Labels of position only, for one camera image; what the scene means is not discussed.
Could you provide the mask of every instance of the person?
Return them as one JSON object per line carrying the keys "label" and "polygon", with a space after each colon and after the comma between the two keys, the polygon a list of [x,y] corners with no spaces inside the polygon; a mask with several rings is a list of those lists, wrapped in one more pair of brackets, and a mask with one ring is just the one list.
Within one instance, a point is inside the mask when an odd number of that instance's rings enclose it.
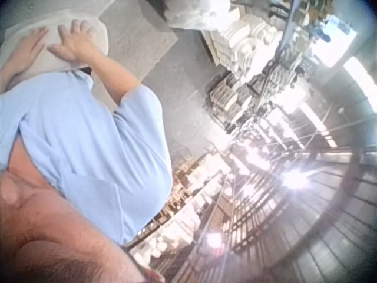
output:
{"label": "person", "polygon": [[297,66],[295,68],[295,77],[293,78],[292,82],[290,83],[290,88],[295,88],[295,84],[297,82],[297,80],[299,79],[299,77],[303,77],[305,75],[305,70],[301,67],[301,66]]}
{"label": "person", "polygon": [[47,49],[90,66],[118,104],[91,94],[82,71],[38,75],[7,89],[44,48],[39,28],[0,71],[1,282],[150,281],[120,246],[160,211],[172,187],[156,95],[92,43],[74,20]]}
{"label": "person", "polygon": [[325,27],[324,24],[322,24],[321,22],[317,22],[315,24],[309,24],[306,27],[309,33],[309,38],[310,39],[313,38],[314,40],[322,39],[324,40],[324,42],[330,43],[331,37],[328,34],[325,34],[323,32],[324,27]]}

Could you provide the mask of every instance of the ceiling light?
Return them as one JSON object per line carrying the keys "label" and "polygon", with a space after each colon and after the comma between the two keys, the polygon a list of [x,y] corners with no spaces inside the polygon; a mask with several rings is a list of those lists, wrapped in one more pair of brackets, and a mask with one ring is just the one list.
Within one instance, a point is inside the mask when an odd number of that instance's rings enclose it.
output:
{"label": "ceiling light", "polygon": [[265,119],[260,119],[260,126],[264,129],[267,129],[269,127],[269,124],[266,122]]}
{"label": "ceiling light", "polygon": [[219,233],[208,234],[207,243],[210,247],[214,249],[221,248],[223,244],[223,239],[221,238],[221,234]]}
{"label": "ceiling light", "polygon": [[328,144],[330,147],[335,148],[338,147],[338,145],[335,143],[334,140],[327,140]]}
{"label": "ceiling light", "polygon": [[212,200],[209,196],[204,196],[204,199],[206,200],[208,204],[212,204]]}
{"label": "ceiling light", "polygon": [[232,196],[232,189],[230,187],[227,187],[224,191],[225,195]]}
{"label": "ceiling light", "polygon": [[292,170],[283,176],[283,186],[286,186],[291,190],[301,189],[307,183],[307,176],[298,170]]}
{"label": "ceiling light", "polygon": [[305,102],[301,103],[300,109],[309,118],[309,120],[314,124],[317,130],[319,130],[320,132],[327,130],[326,126],[321,122],[318,116]]}

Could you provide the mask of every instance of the fluorescent light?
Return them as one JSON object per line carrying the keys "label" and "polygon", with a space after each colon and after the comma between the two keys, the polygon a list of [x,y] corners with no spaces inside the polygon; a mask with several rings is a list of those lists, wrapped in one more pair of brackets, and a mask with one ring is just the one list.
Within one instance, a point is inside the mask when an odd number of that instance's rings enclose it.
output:
{"label": "fluorescent light", "polygon": [[224,191],[225,195],[232,196],[232,189],[230,187],[227,187]]}
{"label": "fluorescent light", "polygon": [[283,186],[291,190],[302,189],[307,184],[307,177],[298,170],[292,170],[284,174]]}
{"label": "fluorescent light", "polygon": [[267,160],[262,159],[257,153],[249,153],[246,156],[246,160],[265,171],[271,168],[271,164]]}
{"label": "fluorescent light", "polygon": [[266,143],[270,143],[271,142],[271,139],[269,137],[267,137],[266,133],[259,126],[256,126],[256,129],[260,133],[260,135],[264,138],[264,140],[266,141]]}
{"label": "fluorescent light", "polygon": [[204,199],[206,200],[208,204],[210,205],[212,204],[212,199],[209,196],[204,196]]}
{"label": "fluorescent light", "polygon": [[269,127],[269,124],[266,122],[265,119],[260,119],[260,122],[259,122],[260,126],[264,129],[267,129]]}
{"label": "fluorescent light", "polygon": [[231,154],[229,158],[233,159],[237,167],[240,169],[241,175],[248,175],[250,174],[250,170],[239,160],[236,156]]}
{"label": "fluorescent light", "polygon": [[274,99],[274,103],[282,106],[287,114],[292,114],[305,98],[305,95],[305,90],[299,85],[296,85],[294,89],[287,86],[284,91]]}
{"label": "fluorescent light", "polygon": [[351,57],[345,62],[344,69],[356,81],[364,95],[368,98],[373,111],[377,113],[377,85],[373,78],[355,57]]}
{"label": "fluorescent light", "polygon": [[277,142],[280,143],[285,150],[288,149],[281,140],[281,138],[272,129],[270,129],[269,134],[271,134],[271,136],[274,137],[275,140],[277,140]]}
{"label": "fluorescent light", "polygon": [[322,121],[318,118],[318,116],[314,113],[314,111],[305,103],[301,103],[300,105],[301,111],[309,118],[309,120],[314,124],[317,130],[323,135],[329,144],[330,147],[338,147],[335,141],[330,136],[330,132],[327,131],[326,126],[322,123]]}
{"label": "fluorescent light", "polygon": [[327,142],[329,143],[329,146],[332,148],[338,147],[334,140],[327,140]]}
{"label": "fluorescent light", "polygon": [[223,239],[219,233],[212,233],[207,235],[207,243],[210,247],[217,249],[223,245]]}
{"label": "fluorescent light", "polygon": [[282,116],[283,113],[278,108],[275,108],[267,116],[267,120],[271,123],[271,125],[276,126],[279,120],[282,118]]}
{"label": "fluorescent light", "polygon": [[309,118],[309,120],[314,124],[314,126],[317,128],[318,131],[323,132],[327,130],[326,126],[321,122],[318,116],[305,102],[301,103],[300,109]]}

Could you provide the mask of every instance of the concrete floor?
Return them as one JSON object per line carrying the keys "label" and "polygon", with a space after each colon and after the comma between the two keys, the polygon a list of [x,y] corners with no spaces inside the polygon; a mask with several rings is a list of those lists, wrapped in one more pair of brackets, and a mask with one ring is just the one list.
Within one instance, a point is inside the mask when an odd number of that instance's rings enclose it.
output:
{"label": "concrete floor", "polygon": [[216,67],[199,33],[175,30],[178,42],[143,79],[155,91],[164,109],[166,138],[173,166],[197,159],[213,143],[224,149],[230,141],[210,117],[206,90],[225,69]]}
{"label": "concrete floor", "polygon": [[[215,144],[225,148],[230,138],[206,109],[209,84],[225,69],[215,67],[199,33],[172,30],[159,15],[161,2],[145,0],[8,0],[1,6],[0,31],[49,12],[76,7],[98,15],[107,26],[109,56],[154,90],[164,109],[166,137],[173,166],[196,159]],[[94,76],[93,93],[110,110],[111,101]]]}

